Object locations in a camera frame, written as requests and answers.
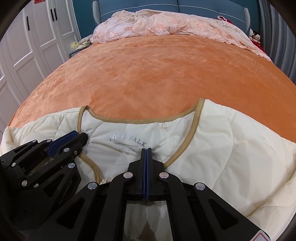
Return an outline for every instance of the red fabric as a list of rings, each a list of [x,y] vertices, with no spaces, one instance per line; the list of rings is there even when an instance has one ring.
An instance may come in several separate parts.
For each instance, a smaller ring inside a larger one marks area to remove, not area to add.
[[[229,22],[229,23],[231,23],[231,24],[233,24],[229,19],[226,19],[226,21]],[[233,25],[234,25],[234,24],[233,24]]]
[[[254,44],[254,45],[256,45],[259,49],[261,49],[264,53],[266,53],[265,51],[264,51],[264,49],[261,47],[261,45],[259,44],[259,43],[256,43],[256,42],[254,42],[253,40],[251,40],[252,41],[252,43]]]

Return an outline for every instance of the tan piping trim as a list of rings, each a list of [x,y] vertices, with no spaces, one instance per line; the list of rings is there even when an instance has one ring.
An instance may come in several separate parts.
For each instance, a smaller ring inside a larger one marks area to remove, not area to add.
[[[89,167],[94,171],[94,180],[97,183],[101,182],[101,175],[100,175],[100,169],[97,166],[97,164],[95,164],[95,162],[90,159],[87,155],[80,153],[79,154],[80,159],[85,162],[87,165],[89,165]]]
[[[79,111],[78,122],[77,122],[78,133],[81,133],[82,116],[83,116],[83,113],[87,107],[88,106],[85,105],[85,106],[81,107],[81,109]],[[98,165],[92,159],[90,159],[87,155],[85,155],[83,153],[80,153],[79,157],[84,163],[89,165],[89,167],[93,170],[95,182],[100,183],[101,182],[101,175],[100,175],[100,169],[99,169]]]
[[[155,123],[155,122],[169,122],[169,121],[173,121],[175,119],[184,117],[190,114],[191,112],[195,111],[195,109],[196,109],[196,105],[179,115],[168,117],[168,118],[158,118],[158,119],[148,119],[148,120],[124,120],[124,119],[111,119],[111,118],[105,118],[105,117],[99,116],[96,113],[94,113],[89,106],[86,107],[86,110],[96,119],[99,119],[103,122],[125,123],[125,124],[149,124],[149,123]]]
[[[82,116],[83,116],[83,113],[84,113],[84,111],[85,111],[85,109],[87,107],[88,107],[88,105],[85,105],[85,106],[80,108],[79,115],[78,115],[78,123],[77,123],[77,131],[78,131],[78,133],[81,133]]]
[[[192,120],[190,130],[189,130],[185,140],[183,141],[181,146],[178,148],[178,150],[164,163],[165,168],[168,168],[171,164],[173,164],[174,161],[177,160],[183,154],[183,152],[187,149],[187,147],[191,143],[191,141],[195,135],[195,132],[197,130],[198,124],[200,122],[200,115],[202,113],[202,108],[203,108],[204,103],[205,103],[205,100],[203,98],[200,98],[197,103],[197,106],[196,106],[196,110],[194,113],[194,117]]]
[[[191,143],[195,135],[195,132],[197,130],[198,124],[200,122],[200,115],[201,115],[204,103],[205,103],[205,100],[203,98],[200,98],[197,105],[195,105],[194,107],[190,108],[189,110],[179,115],[168,117],[168,118],[149,119],[149,120],[121,120],[121,119],[104,118],[95,114],[88,105],[85,105],[81,107],[79,111],[77,129],[78,129],[78,132],[81,133],[82,116],[85,110],[87,110],[94,118],[99,119],[101,121],[109,122],[109,123],[126,123],[126,124],[149,124],[149,123],[155,123],[155,122],[169,122],[169,121],[173,121],[175,119],[184,117],[190,114],[191,112],[195,111],[190,130],[185,140],[180,145],[178,150],[164,163],[165,168],[168,168],[172,163],[174,163],[174,161],[176,161],[183,154],[183,152],[187,149],[187,147]],[[100,172],[99,172],[100,169],[95,164],[95,162],[83,153],[81,153],[79,156],[94,171],[94,178],[96,182],[97,182],[97,179],[101,180]]]

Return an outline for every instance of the black cabinet handle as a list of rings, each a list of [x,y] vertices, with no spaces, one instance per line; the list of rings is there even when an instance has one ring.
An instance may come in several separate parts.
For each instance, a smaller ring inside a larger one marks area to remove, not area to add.
[[[55,8],[54,8],[54,15],[56,16],[56,20],[57,20],[57,12],[56,12]]]
[[[54,14],[52,13],[52,9],[50,10],[50,13],[52,14],[52,21],[54,22]]]
[[[29,25],[29,18],[27,16],[27,27],[28,27],[28,31],[30,31],[30,25]]]

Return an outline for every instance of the warning label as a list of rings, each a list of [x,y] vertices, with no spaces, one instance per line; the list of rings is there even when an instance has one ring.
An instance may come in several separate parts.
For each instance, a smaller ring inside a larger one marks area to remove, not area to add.
[[[270,238],[260,230],[252,239],[251,241],[270,241]]]
[[[41,2],[45,2],[45,0],[34,0],[34,3],[41,3]]]

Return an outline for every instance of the gray curtain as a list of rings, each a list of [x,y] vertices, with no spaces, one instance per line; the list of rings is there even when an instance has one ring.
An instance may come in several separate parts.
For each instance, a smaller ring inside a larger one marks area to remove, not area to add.
[[[259,0],[261,45],[273,63],[296,83],[296,39],[286,22],[266,0]]]

